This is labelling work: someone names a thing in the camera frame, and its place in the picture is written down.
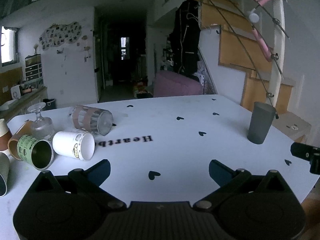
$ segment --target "black bin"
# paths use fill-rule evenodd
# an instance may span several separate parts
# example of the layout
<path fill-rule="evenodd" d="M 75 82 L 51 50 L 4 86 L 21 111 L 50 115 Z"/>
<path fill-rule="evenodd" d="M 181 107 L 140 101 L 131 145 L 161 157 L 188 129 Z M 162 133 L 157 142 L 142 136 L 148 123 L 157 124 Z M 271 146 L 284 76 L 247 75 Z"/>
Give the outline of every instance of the black bin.
<path fill-rule="evenodd" d="M 48 98 L 43 99 L 43 102 L 45 102 L 45 107 L 43 108 L 43 111 L 57 109 L 56 100 L 54 98 L 52 98 L 52 99 L 48 99 Z"/>

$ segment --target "white table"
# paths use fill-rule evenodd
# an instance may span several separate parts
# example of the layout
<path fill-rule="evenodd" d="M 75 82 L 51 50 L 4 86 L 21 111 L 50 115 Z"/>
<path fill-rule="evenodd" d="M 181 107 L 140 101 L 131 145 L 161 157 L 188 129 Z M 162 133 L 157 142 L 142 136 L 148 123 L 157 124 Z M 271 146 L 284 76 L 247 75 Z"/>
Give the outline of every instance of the white table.
<path fill-rule="evenodd" d="M 233 170 L 245 168 L 255 175 L 276 169 L 300 202 L 319 178 L 309 173 L 308 162 L 291 155 L 293 141 L 275 127 L 270 128 L 262 145 L 248 141 L 251 112 L 223 96 L 135 99 L 91 106 L 113 114 L 116 126 L 108 135 L 95 138 L 97 142 L 106 141 L 107 146 L 96 146 L 90 161 L 56 155 L 49 170 L 54 175 L 66 175 L 72 169 L 86 170 L 108 159 L 111 174 L 100 187 L 128 206 L 131 201 L 190 201 L 193 205 L 219 188 L 208 172 L 212 159 Z M 45 111 L 42 115 L 52 118 L 56 129 L 62 130 L 68 108 Z M 8 124 L 12 133 L 27 119 L 35 120 L 35 114 L 13 118 Z M 151 136 L 153 141 L 144 142 L 143 136 Z M 130 138 L 130 142 L 125 143 L 125 138 Z M 115 144 L 117 139 L 121 139 L 120 144 Z M 18 239 L 12 216 L 39 174 L 26 162 L 10 158 L 9 192 L 0 198 L 0 239 Z M 292 164 L 287 166 L 285 159 Z M 149 171 L 157 171 L 161 176 L 149 180 Z"/>

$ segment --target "window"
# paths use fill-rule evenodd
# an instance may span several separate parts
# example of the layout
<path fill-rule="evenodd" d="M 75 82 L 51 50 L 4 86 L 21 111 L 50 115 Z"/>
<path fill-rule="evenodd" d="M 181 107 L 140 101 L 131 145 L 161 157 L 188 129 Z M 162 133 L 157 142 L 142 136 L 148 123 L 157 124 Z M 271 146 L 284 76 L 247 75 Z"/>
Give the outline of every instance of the window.
<path fill-rule="evenodd" d="M 1 63 L 3 66 L 17 63 L 18 35 L 14 28 L 1 28 Z"/>
<path fill-rule="evenodd" d="M 129 37 L 121 38 L 121 59 L 129 59 Z"/>

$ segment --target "pink sofa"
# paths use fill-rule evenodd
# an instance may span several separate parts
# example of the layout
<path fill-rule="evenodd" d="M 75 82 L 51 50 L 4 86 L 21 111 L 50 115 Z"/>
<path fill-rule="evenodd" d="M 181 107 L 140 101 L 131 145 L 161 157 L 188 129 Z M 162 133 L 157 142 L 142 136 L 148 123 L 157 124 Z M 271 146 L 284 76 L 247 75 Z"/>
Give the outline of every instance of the pink sofa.
<path fill-rule="evenodd" d="M 202 95 L 202 85 L 175 72 L 161 70 L 156 74 L 153 97 Z"/>

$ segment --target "wall outlet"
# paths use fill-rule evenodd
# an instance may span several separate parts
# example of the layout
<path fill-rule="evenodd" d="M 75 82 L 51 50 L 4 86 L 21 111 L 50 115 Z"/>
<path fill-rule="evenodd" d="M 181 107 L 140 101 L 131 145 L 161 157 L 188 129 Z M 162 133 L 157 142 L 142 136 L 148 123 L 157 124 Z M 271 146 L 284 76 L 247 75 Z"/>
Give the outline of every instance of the wall outlet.
<path fill-rule="evenodd" d="M 5 92 L 7 92 L 7 91 L 9 91 L 9 87 L 8 87 L 8 86 L 2 88 L 2 92 L 3 92 L 3 93 L 5 93 Z"/>

